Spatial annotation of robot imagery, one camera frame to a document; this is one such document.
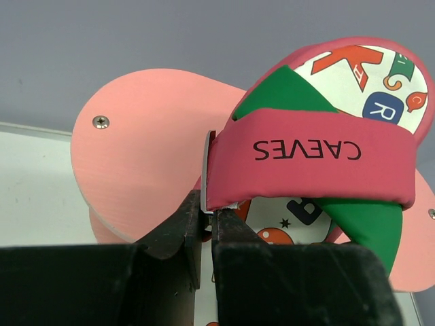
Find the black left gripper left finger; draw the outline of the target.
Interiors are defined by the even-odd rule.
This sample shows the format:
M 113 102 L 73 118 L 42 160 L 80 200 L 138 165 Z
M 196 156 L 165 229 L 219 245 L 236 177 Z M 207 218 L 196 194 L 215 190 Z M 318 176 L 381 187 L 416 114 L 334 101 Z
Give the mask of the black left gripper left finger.
M 192 325 L 200 193 L 130 244 L 1 250 L 2 325 Z

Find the red flip-flop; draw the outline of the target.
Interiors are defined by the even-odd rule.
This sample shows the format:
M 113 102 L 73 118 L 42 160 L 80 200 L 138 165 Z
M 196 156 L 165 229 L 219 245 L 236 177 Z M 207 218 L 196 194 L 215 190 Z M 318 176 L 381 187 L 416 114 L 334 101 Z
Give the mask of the red flip-flop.
M 364 247 L 394 293 L 390 274 L 404 212 L 415 203 L 417 149 L 433 118 L 434 80 L 405 47 L 347 37 L 303 48 L 209 134 L 201 206 L 212 216 L 232 210 L 248 226 L 248 215 L 264 223 L 278 212 L 288 227 L 284 207 L 308 226 L 325 213 L 321 241 L 293 245 Z

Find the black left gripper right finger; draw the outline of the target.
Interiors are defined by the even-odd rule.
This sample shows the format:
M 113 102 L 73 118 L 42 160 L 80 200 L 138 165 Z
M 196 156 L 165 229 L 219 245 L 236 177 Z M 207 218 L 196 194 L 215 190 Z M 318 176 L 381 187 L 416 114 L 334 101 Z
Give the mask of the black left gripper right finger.
M 375 254 L 355 244 L 269 244 L 232 210 L 213 215 L 220 325 L 402 325 Z

